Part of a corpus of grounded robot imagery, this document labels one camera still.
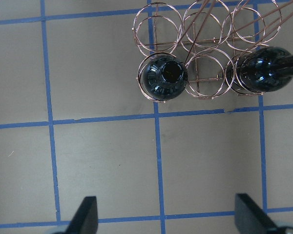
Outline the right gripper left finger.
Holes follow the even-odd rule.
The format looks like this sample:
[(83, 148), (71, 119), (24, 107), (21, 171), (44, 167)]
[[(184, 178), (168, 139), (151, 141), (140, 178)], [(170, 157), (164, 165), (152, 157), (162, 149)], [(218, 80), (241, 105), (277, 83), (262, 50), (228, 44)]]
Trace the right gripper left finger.
[(98, 230), (98, 208), (96, 196), (82, 200), (73, 219), (65, 230), (66, 234), (96, 234)]

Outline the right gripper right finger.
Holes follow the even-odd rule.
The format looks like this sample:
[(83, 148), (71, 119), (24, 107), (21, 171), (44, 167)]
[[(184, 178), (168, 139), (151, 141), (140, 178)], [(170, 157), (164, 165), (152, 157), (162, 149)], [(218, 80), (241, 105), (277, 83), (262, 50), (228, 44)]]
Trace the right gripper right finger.
[(248, 194), (236, 194), (234, 223), (240, 234), (277, 234), (277, 225)]

